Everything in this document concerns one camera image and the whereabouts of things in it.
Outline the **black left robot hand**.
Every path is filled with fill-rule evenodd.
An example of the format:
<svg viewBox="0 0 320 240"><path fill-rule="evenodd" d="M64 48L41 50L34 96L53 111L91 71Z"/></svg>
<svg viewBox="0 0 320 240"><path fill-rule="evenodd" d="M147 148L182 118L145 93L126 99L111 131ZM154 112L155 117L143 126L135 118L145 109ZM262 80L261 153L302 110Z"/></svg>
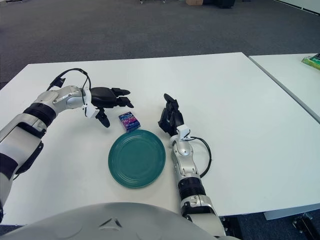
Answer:
<svg viewBox="0 0 320 240"><path fill-rule="evenodd" d="M131 92L121 88L108 88L108 87L93 87L90 90L91 103L98 109L95 116L102 125L106 128L110 127L110 121L105 114L105 109L112 109L114 107L129 107L134 108L133 104L126 95Z"/></svg>

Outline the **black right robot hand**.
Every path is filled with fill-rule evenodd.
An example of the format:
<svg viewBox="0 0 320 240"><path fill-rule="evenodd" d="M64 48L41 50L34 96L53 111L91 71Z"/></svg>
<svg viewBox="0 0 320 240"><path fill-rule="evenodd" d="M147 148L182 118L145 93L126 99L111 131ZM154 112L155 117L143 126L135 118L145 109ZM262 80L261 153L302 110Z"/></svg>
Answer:
<svg viewBox="0 0 320 240"><path fill-rule="evenodd" d="M177 135L177 127L184 124L184 119L179 111L178 101L167 93L163 97L166 100L166 105L162 110L158 125L165 133L168 133L172 137Z"/></svg>

